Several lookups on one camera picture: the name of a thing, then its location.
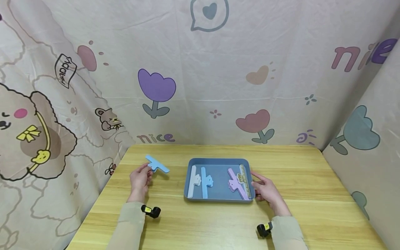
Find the printed curtain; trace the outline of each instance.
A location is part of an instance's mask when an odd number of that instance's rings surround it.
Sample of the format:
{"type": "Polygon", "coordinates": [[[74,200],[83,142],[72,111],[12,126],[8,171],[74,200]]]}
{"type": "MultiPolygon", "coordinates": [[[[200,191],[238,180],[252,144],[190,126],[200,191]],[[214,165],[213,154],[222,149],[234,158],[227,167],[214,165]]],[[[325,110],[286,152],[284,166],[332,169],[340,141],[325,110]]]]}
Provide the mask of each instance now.
{"type": "Polygon", "coordinates": [[[133,143],[326,148],[398,248],[398,0],[3,0],[0,15],[0,250],[65,248],[133,143]]]}

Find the beige sleeve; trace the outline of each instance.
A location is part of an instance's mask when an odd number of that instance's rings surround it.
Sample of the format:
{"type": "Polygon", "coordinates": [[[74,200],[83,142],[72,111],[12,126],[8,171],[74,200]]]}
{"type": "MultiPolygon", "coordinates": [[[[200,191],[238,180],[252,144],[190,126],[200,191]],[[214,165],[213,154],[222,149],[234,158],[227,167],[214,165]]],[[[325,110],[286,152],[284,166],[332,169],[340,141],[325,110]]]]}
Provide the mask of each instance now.
{"type": "Polygon", "coordinates": [[[117,227],[108,243],[107,250],[137,250],[144,226],[143,203],[129,202],[122,206],[117,227]]]}
{"type": "Polygon", "coordinates": [[[276,250],[308,250],[300,226],[293,216],[272,218],[271,234],[276,250]]]}

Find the plastic tray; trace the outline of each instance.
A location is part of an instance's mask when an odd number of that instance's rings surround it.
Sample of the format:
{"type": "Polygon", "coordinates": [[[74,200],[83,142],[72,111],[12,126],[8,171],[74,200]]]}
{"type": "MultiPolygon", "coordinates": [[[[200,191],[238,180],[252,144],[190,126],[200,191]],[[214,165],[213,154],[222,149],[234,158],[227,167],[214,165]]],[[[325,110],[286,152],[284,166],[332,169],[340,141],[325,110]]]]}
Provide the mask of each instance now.
{"type": "Polygon", "coordinates": [[[254,188],[251,186],[251,173],[250,166],[245,159],[223,159],[223,158],[193,158],[189,161],[188,172],[186,175],[184,196],[188,200],[193,201],[217,201],[217,202],[251,202],[256,193],[254,188]],[[192,174],[192,166],[196,166],[196,174],[202,176],[201,168],[204,167],[206,176],[211,176],[213,180],[213,186],[207,187],[208,198],[203,198],[202,183],[199,186],[194,185],[193,196],[188,198],[189,182],[192,174]],[[228,173],[228,169],[231,168],[237,176],[241,174],[241,168],[244,170],[246,176],[248,189],[242,184],[242,187],[247,193],[248,200],[244,200],[238,190],[234,192],[230,189],[228,181],[232,180],[228,173]]]}

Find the hand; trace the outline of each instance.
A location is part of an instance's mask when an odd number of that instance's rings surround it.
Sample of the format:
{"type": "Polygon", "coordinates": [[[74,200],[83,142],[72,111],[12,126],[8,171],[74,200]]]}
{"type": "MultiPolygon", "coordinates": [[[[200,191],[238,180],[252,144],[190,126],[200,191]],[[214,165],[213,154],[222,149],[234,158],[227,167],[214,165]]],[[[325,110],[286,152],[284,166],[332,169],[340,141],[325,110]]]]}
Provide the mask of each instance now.
{"type": "Polygon", "coordinates": [[[288,205],[280,195],[272,180],[253,171],[251,174],[260,179],[260,181],[253,181],[251,183],[256,190],[256,199],[259,201],[266,200],[270,204],[276,216],[292,216],[288,205]]]}
{"type": "Polygon", "coordinates": [[[141,202],[144,203],[153,176],[153,171],[148,163],[145,163],[130,173],[130,196],[126,202],[141,202]]]}

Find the blue tray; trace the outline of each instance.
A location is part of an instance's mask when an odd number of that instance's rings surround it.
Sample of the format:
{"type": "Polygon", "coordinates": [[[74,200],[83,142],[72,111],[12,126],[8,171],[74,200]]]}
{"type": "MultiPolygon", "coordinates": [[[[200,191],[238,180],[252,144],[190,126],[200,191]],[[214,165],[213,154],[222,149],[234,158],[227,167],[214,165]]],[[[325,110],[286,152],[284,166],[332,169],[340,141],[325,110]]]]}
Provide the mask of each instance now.
{"type": "Polygon", "coordinates": [[[184,189],[184,196],[188,200],[198,200],[198,201],[219,201],[219,202],[251,202],[256,193],[254,188],[251,186],[251,173],[250,173],[250,166],[247,160],[245,159],[221,159],[221,158],[193,158],[189,161],[188,165],[188,172],[186,175],[185,181],[185,189],[184,189]],[[196,166],[196,172],[194,174],[198,175],[197,180],[202,177],[202,168],[204,167],[205,175],[208,177],[209,175],[212,178],[212,187],[206,187],[206,193],[208,197],[203,198],[203,183],[207,183],[207,178],[201,178],[200,185],[193,185],[193,196],[190,198],[188,197],[189,192],[189,182],[190,177],[192,175],[192,167],[196,166]],[[232,169],[232,174],[237,175],[244,174],[245,179],[247,180],[247,185],[244,183],[241,184],[242,192],[243,190],[246,192],[246,197],[248,200],[242,198],[239,193],[239,189],[234,190],[234,192],[229,187],[229,180],[233,178],[228,173],[228,169],[232,169]]]}

